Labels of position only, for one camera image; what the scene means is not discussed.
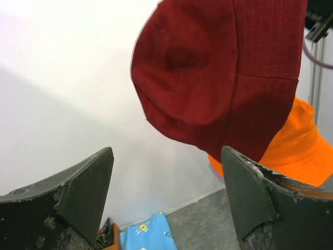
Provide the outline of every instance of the white wall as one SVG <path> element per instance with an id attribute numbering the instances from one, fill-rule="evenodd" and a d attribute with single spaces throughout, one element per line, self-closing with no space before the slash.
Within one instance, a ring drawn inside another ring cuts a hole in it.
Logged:
<path id="1" fill-rule="evenodd" d="M 148 124 L 134 91 L 132 49 L 156 2 L 0 0 L 0 194 L 105 146 L 115 162 L 103 220 L 122 226 L 221 187 L 205 153 Z"/>
<path id="2" fill-rule="evenodd" d="M 333 65 L 333 31 L 326 38 L 325 62 Z M 324 70 L 318 128 L 323 137 L 333 145 L 333 70 Z"/>

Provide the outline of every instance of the metal frame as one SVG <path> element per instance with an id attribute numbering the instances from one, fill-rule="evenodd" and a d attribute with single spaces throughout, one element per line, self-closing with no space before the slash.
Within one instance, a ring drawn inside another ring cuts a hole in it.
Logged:
<path id="1" fill-rule="evenodd" d="M 312 55 L 320 60 L 325 60 L 325 48 L 326 41 L 322 38 L 318 43 L 312 44 L 311 53 Z M 320 110 L 320 100 L 322 93 L 322 82 L 323 82 L 323 69 L 322 67 L 311 63 L 311 79 L 310 79 L 310 92 L 309 92 L 309 103 L 315 110 L 314 121 L 318 127 L 319 123 L 319 110 Z"/>

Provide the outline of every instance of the gray floor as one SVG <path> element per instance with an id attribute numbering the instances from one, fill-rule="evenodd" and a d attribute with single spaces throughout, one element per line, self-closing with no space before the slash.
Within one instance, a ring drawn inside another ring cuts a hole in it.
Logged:
<path id="1" fill-rule="evenodd" d="M 168 215 L 178 250 L 240 250 L 225 189 Z"/>

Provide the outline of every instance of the blue fabric with print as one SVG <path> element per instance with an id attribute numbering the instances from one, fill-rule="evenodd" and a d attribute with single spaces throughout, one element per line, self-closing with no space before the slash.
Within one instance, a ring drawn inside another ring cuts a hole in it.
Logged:
<path id="1" fill-rule="evenodd" d="M 130 226 L 120 233 L 122 250 L 177 250 L 166 220 L 160 212 L 150 220 Z"/>

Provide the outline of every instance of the orange hat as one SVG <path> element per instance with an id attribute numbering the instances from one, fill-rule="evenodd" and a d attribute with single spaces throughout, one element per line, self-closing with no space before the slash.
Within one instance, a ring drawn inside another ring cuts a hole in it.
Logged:
<path id="1" fill-rule="evenodd" d="M 303 183 L 320 186 L 333 174 L 333 147 L 319 134 L 312 106 L 295 98 L 287 122 L 259 161 L 265 167 Z M 222 165 L 209 156 L 223 176 Z"/>

